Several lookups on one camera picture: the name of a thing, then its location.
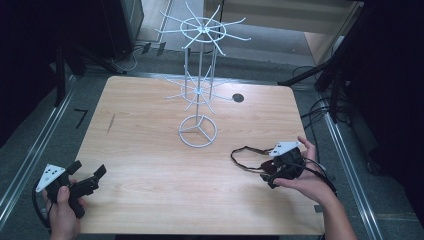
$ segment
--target black curtain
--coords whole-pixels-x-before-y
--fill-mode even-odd
[[[339,62],[351,102],[424,226],[424,1],[365,1],[367,19]]]
[[[49,8],[43,1],[0,0],[0,147],[56,85]]]

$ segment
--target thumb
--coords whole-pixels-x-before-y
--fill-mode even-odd
[[[64,204],[68,205],[70,192],[67,186],[62,186],[59,188],[59,192],[57,193],[57,205],[59,208]]]
[[[295,188],[296,179],[289,180],[285,178],[276,178],[274,180],[274,184],[277,186],[286,187],[286,188]]]

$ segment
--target human hand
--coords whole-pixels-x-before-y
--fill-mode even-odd
[[[315,161],[315,145],[309,142],[306,138],[298,137],[297,139],[306,147],[306,151],[302,152],[302,157]],[[315,171],[320,171],[320,169],[312,161],[306,160],[306,167]],[[314,173],[309,171],[303,171],[298,178],[293,180],[276,178],[274,180],[274,184],[277,186],[296,189],[319,204],[327,202],[326,200],[328,198],[335,197],[330,187]]]
[[[57,203],[52,202],[47,198],[47,192],[43,191],[43,198],[46,202],[46,209],[49,210],[49,221],[52,229],[50,239],[54,240],[70,240],[76,239],[80,232],[81,222],[76,218],[74,211],[69,206],[70,191],[67,186],[62,186],[57,194]],[[84,199],[78,199],[81,206],[86,206]]]

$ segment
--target wooden table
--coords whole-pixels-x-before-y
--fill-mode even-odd
[[[77,159],[77,179],[105,164],[100,188],[86,197],[82,233],[283,235],[323,233],[315,202],[291,189],[271,189],[260,176],[230,158],[245,145],[273,148],[304,136],[290,88],[225,83],[199,113],[218,127],[204,148],[183,143],[180,123],[195,113],[180,87],[164,79],[111,77],[103,91]],[[269,156],[236,155],[257,167]]]

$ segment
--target wooden panel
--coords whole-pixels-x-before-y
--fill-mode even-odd
[[[333,48],[340,36],[344,36],[347,32],[349,32],[352,24],[356,21],[359,12],[359,3],[351,4],[348,8],[344,9],[344,19],[340,19],[338,24],[334,24],[333,32],[330,34],[305,32],[306,41],[308,42],[312,56],[317,65],[331,57],[330,50]]]
[[[205,16],[211,17],[222,0],[204,0]],[[346,19],[352,1],[340,0],[225,0],[223,22],[246,18],[247,25],[301,32],[333,34]]]
[[[271,189],[260,176],[238,168],[232,150],[245,145],[272,148],[304,136],[292,90],[280,86],[225,83],[216,88],[231,99],[201,105],[216,123],[209,146],[193,148],[178,136],[184,109],[180,87],[166,80],[112,77],[108,80],[77,159],[77,179],[107,168],[100,188],[87,197],[83,233],[313,234],[323,233],[322,214],[312,200],[290,189]],[[269,156],[242,152],[259,166]]]

